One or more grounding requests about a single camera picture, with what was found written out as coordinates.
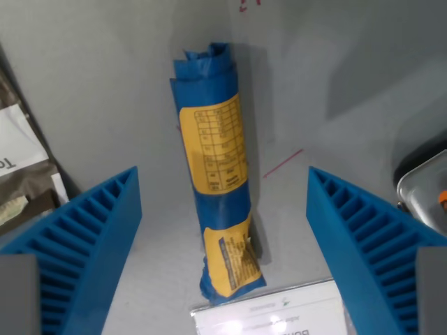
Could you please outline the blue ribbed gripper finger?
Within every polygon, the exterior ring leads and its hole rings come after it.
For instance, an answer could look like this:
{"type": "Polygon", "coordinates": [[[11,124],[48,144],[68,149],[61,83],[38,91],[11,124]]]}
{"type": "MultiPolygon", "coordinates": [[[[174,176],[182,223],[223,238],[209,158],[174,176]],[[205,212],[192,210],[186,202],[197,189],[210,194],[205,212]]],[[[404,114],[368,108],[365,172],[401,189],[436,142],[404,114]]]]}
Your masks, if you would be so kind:
{"type": "Polygon", "coordinates": [[[416,253],[446,237],[310,167],[306,217],[358,334],[418,334],[416,253]]]}
{"type": "Polygon", "coordinates": [[[100,334],[142,219],[138,169],[91,188],[1,247],[38,263],[42,334],[100,334]]]}

